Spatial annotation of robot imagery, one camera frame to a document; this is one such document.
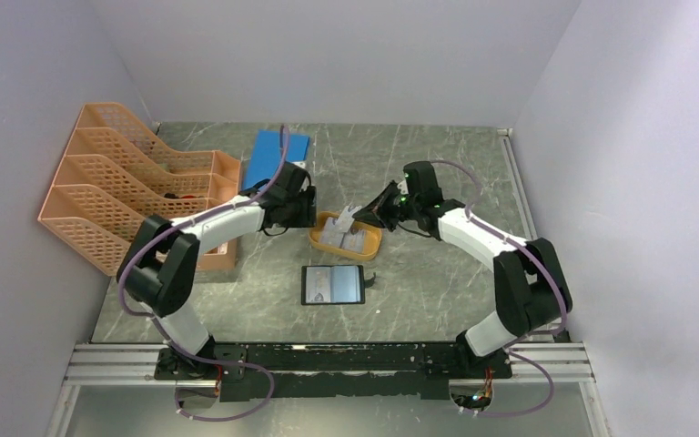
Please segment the yellow oval tray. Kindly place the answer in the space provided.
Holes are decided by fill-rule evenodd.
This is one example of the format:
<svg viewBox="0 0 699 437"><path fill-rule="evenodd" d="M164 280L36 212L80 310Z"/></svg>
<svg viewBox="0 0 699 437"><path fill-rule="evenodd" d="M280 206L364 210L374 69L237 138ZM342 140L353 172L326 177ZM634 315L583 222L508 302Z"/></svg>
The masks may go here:
<svg viewBox="0 0 699 437"><path fill-rule="evenodd" d="M349 231L342 236L338 246L330 245L329 241L336 242L332 237L323 238L323 231L329 224L329 231L332 231L338 213L323 211L317 215L317 225L309 230L308 240L310 245L317 250L321 250L336 256L356 261L370 261L374 259L380 251L382 241L381 229L355 221Z"/></svg>

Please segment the black leather card holder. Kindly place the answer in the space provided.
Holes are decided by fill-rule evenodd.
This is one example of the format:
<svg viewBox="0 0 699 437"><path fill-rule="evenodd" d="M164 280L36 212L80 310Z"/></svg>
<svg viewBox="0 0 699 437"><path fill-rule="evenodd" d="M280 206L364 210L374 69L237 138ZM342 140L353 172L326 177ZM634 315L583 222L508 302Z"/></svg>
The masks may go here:
<svg viewBox="0 0 699 437"><path fill-rule="evenodd" d="M331 268L331 302L308 304L305 301L305 276L308 267ZM362 265L313 265L301 268L301 304L304 306L364 304L366 289L371 288L377 275L365 275Z"/></svg>

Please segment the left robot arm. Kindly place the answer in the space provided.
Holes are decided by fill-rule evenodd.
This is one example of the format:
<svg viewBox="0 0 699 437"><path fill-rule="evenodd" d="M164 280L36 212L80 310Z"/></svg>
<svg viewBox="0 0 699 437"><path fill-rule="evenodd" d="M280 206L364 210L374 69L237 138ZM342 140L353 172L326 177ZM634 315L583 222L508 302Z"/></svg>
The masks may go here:
<svg viewBox="0 0 699 437"><path fill-rule="evenodd" d="M182 218L145 218L116 274L118 297L141 305L137 316L150 319L180 354L183 371L208 376L218 362L216 343L188 301L200 259L247 234L313 227L316 194L309 172L285 161L271 178L219 206Z"/></svg>

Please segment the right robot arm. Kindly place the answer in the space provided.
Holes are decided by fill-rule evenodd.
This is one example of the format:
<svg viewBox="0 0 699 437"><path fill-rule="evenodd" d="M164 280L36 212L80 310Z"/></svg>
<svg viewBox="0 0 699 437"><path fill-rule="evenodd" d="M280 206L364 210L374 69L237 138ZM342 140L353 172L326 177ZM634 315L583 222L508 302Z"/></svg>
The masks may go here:
<svg viewBox="0 0 699 437"><path fill-rule="evenodd" d="M544 238L522 239L478 218L471 206L445 198L432 161L415 161L403 169L367 206L354 213L360 223L393 231L406 221L420 233L473 256L493 274L494 310L458 337L464 346L454 354L457 370L475 377L490 363L490 354L552 322L558 334L572 310L572 297L553 244Z"/></svg>

